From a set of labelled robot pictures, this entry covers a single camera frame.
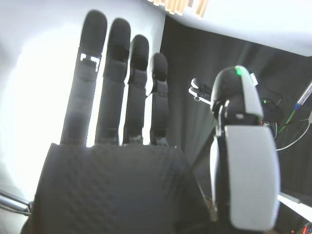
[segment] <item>green light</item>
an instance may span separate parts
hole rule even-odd
[[[239,76],[241,76],[241,75],[242,75],[242,70],[237,69],[237,70],[236,70],[236,72],[237,72],[237,74],[238,74]]]

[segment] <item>black fabric backdrop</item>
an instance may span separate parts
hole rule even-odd
[[[209,106],[195,102],[188,93],[192,78],[212,87],[219,71],[243,65],[254,72],[261,98],[270,98],[285,112],[283,124],[312,80],[312,58],[185,27],[167,17],[161,52],[168,60],[168,100],[170,145],[177,145],[186,155],[203,192],[211,195],[209,152],[215,133]],[[309,117],[312,97],[297,111],[293,120]],[[277,147],[299,137],[306,122],[289,125],[276,141]],[[311,130],[293,147],[279,152],[282,190],[312,205],[312,135]]]

